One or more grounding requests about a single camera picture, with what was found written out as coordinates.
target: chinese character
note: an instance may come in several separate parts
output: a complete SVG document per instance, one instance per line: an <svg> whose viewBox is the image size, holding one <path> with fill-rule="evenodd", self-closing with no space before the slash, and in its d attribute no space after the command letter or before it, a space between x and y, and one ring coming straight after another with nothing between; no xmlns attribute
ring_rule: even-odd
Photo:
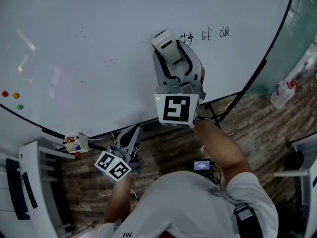
<svg viewBox="0 0 317 238"><path fill-rule="evenodd" d="M189 32L189 35L186 35L185 33L184 33L184 35L181 35L180 39L182 39L182 38L184 38L183 43L186 44L186 41L187 41L187 42L189 42L188 45L190 46L192 44L192 40L193 40L194 36L191 32Z"/></svg>
<svg viewBox="0 0 317 238"><path fill-rule="evenodd" d="M208 32L204 32L202 33L202 40L204 40L205 38L208 38L208 40L211 40L211 29L210 27L208 27Z"/></svg>
<svg viewBox="0 0 317 238"><path fill-rule="evenodd" d="M222 30L220 31L220 37L226 37L226 36L230 36L229 35L229 27L227 27L226 29L224 29L224 27L222 26Z"/></svg>

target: black whiteboard edge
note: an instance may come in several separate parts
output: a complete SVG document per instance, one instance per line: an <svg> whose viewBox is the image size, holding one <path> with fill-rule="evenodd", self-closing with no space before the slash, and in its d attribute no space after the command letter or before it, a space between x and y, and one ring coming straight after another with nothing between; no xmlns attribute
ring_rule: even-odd
<svg viewBox="0 0 317 238"><path fill-rule="evenodd" d="M250 88L250 86L253 84L253 82L255 81L255 79L257 78L257 76L259 75L259 73L262 71L262 69L264 68L265 64L266 64L266 57L268 55L268 53L271 51L276 39L277 39L277 36L279 35L283 25L284 25L284 22L285 22L285 19L286 19L286 16L288 14L288 11L291 7L291 4L292 4L292 1L293 0L289 0L288 1L288 5L287 5L287 8L286 8L286 11L285 11L285 14L284 14L284 17L281 21L281 24L279 25L279 28L276 32L276 35L270 45L270 47L268 48L264 58L262 59L262 61L260 62L258 68L256 69L256 71L253 73L253 75L251 76L251 78L249 79L248 83L245 85L245 87L242 89L241 92L239 92L239 94L237 95L236 98L234 98L234 100L231 102L231 104L229 105L229 107L226 109L226 111L223 113L223 115L220 117L220 119L218 120L219 122L221 122L229 113L230 111L234 108L234 106L241 100L241 98L245 95L245 93L248 91L248 89Z"/></svg>
<svg viewBox="0 0 317 238"><path fill-rule="evenodd" d="M278 28L278 30L277 30L277 32L276 32L276 35L275 35L275 37L274 37L274 39L273 39L273 41L272 41L272 43L271 43L269 49L267 50L267 52L266 52L264 58L262 59L261 63L259 64L258 68L257 68L256 71L253 73L253 75L251 76L251 78L249 79L249 81L248 81L248 83L245 85L245 87L242 89L242 91L241 91L241 92L237 92L237 93L233 93L233 94L230 94L230 95L227 95L227 96L224 96L224 97L221 97L221 98L218 98L218 99L215 99L215 100L212 100L212 101L209 101L209 102L204 103L204 104L209 104L209 103L212 103L212 102L215 102L215 101L219 101L219 100L221 100L221 99L224 99L224 98L227 98L227 97L230 97L230 96L233 96L233 95L237 95L237 96L234 98L234 100L232 101L232 103L229 105L229 107L225 110L225 112L222 113L222 116L221 116L221 117L219 118L219 120L218 120L219 123L230 113L230 111L231 111L231 110L234 108L234 106L239 102L239 100L244 96L244 94L245 94L245 93L247 92L247 90L250 88L250 86L251 86L252 83L255 81L255 79L257 78L257 76L259 75L259 73L262 71L262 69L263 69L262 64L263 64L264 61L266 62L265 59L266 59L268 53L270 52L270 50L272 49L272 47L273 47L273 45L274 45L274 43L275 43L275 41L276 41L276 39L277 39L277 36L279 35L279 33L280 33L280 31L281 31L281 29L282 29L282 27L283 27L283 24L284 24L284 22L285 22L285 19L286 19L286 16L287 16L287 13L288 13L288 11L289 11L289 8L290 8L291 4L292 4L292 0L289 0L288 5L287 5L287 8L286 8L286 11L285 11L285 14L284 14L284 17L283 17L283 19L282 19L282 21L281 21L281 24L280 24L280 26L279 26L279 28ZM0 107L2 107L3 109L9 111L11 114L13 114L13 115L15 115L15 116L17 116L17 117L19 117L19 118L21 118L21 119L23 119L23 120L25 120L25 121L31 123L31 124L33 124L33 125L35 125L35 126L41 128L41 129L42 129L42 132L44 132L44 133L46 133L46 134L49 134L49 135L51 135L51 136L54 136L54 137L57 137L57 138L60 138L60 139L65 139L65 137L64 137L62 134L60 134L60 133L58 133L58 132L55 132L55 131L53 131L53 130L50 130L50 129L48 129L48 128L45 128L45 127L43 127L43 126L41 126L41 125L39 125L39 124L37 124L37 123L35 123L35 122L29 120L29 119L26 119L25 117L23 117L23 116L17 114L16 112L12 111L11 109L7 108L6 106L2 105L1 103L0 103ZM148 122L155 121L155 120L157 120L157 119L158 119L158 118L154 118L154 119L150 119L150 120L147 120L147 121L144 121L144 122L141 122L141 123L144 124L144 123L148 123ZM120 128L120 129L116 129L116 130L112 130L112 131L109 131L109 132L105 132L105 133L102 133L102 134L99 134L99 135L96 135L96 136L92 136L92 137L89 137L89 139L96 139L96 138L99 138L99 137L102 137L102 136L105 136L105 135L109 135L109 134L111 134L111 133L113 133L113 132L116 132L116 131L119 131L119 130L123 130L123 129L127 128L127 127L129 127L129 126L126 126L126 127Z"/></svg>

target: whiteboard frame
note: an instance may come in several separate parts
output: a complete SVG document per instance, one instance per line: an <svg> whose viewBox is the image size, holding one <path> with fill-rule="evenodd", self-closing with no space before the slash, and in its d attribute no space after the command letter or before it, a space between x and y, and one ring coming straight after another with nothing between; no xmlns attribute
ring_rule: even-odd
<svg viewBox="0 0 317 238"><path fill-rule="evenodd" d="M214 114L214 111L212 109L212 106L211 106L211 103L212 102L216 102L216 101L219 101L219 100L222 100L224 98L227 98L227 97L230 97L230 96L234 96L234 95L237 95L233 101L231 102L231 104L229 105L229 107L225 110L225 112L217 115L217 114L214 114L213 117L211 117L212 119L215 119L216 121L216 124L220 127L220 123L223 121L223 119L230 113L230 111L235 107L235 105L241 100L241 98L245 95L245 93L248 91L248 89L250 88L250 86L253 84L253 82L255 81L255 79L258 77L258 75L260 74L260 72L262 71L262 69L264 68L265 64L266 64L266 57L268 55L268 53L271 51L275 41L276 41L276 38L278 37L283 25L284 25L284 22L285 22L285 19L286 19L286 16L287 16L287 13L290 9L290 6L291 6L291 3L292 3L292 0L289 0L288 2L288 5L287 5L287 8L286 8L286 11L285 11L285 14L282 18L282 21L280 23L280 26L275 34L275 37L270 45L270 47L268 48L266 54L264 55L262 61L260 62L258 68L255 70L255 72L253 73L253 75L251 76L251 78L249 79L249 81L247 82L247 84L244 86L244 88L240 91L240 92L237 92L237 93L233 93L233 94L230 94L230 95L227 95L227 96L224 96L224 97L221 97L221 98L218 98L218 99L215 99L215 100L212 100L212 101L209 101L209 102L206 102L206 103L203 103L203 106L204 105L209 105L210 109L211 109L211 112ZM8 112L12 113L13 115L37 126L37 127L40 127L42 129L42 132L46 133L46 134L49 134L51 136L54 136L54 137L57 137L57 138L60 138L62 140L65 139L65 136L58 133L58 132L55 132L53 130L50 130L48 128L45 128L19 114L17 114L16 112L12 111L11 109L7 108L6 106L4 106L3 104L0 103L0 107L7 110ZM140 124L146 124L146 123L150 123L150 122L153 122L153 121L156 121L158 120L158 118L153 118L153 119L150 119L150 120L147 120L147 121L143 121L141 122ZM105 132L105 133L102 133L102 134L99 134L99 135L95 135L95 136L92 136L92 137L89 137L89 139L98 139L98 138L101 138L101 137L104 137L104 136L107 136L107 135L111 135L112 133L114 132L117 132L117 131L121 131L127 127L123 127L123 128L120 128L120 129L116 129L116 130L113 130L113 131L108 131L108 132Z"/></svg>

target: display screen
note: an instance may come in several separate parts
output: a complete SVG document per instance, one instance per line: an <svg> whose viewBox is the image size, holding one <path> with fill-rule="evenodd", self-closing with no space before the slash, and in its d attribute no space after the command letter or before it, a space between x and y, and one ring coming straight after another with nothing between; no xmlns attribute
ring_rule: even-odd
<svg viewBox="0 0 317 238"><path fill-rule="evenodd" d="M210 161L194 161L194 170L209 170Z"/></svg>

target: whiteboard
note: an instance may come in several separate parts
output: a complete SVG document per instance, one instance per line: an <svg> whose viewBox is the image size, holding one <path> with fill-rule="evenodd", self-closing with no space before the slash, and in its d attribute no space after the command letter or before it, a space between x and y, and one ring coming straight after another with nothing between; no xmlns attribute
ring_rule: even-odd
<svg viewBox="0 0 317 238"><path fill-rule="evenodd" d="M156 118L151 40L166 29L200 58L205 102L237 93L268 51L288 3L0 0L0 87L9 93L0 103L61 134L94 136Z"/></svg>

